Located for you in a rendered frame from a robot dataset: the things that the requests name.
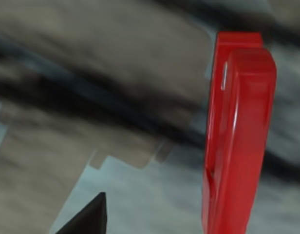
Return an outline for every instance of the red plastic object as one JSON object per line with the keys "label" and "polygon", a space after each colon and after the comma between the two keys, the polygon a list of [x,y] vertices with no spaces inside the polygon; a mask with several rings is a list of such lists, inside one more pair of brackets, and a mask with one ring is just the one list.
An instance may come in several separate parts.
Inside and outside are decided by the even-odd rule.
{"label": "red plastic object", "polygon": [[259,33],[218,34],[206,136],[205,234],[245,234],[263,163],[276,66]]}

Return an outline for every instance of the red lighter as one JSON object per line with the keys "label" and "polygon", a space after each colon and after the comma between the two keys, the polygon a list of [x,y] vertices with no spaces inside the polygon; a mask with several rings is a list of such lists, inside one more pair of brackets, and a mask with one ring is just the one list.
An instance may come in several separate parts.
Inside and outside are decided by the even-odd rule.
{"label": "red lighter", "polygon": [[259,33],[217,36],[207,120],[205,234],[245,234],[263,163],[276,66]]}

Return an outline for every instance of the red clip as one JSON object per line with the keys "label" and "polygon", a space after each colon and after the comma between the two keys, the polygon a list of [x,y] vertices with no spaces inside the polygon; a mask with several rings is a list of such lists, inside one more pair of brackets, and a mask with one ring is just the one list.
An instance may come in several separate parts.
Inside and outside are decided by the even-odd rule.
{"label": "red clip", "polygon": [[276,66],[259,33],[217,36],[206,136],[205,234],[245,234],[263,163]]}

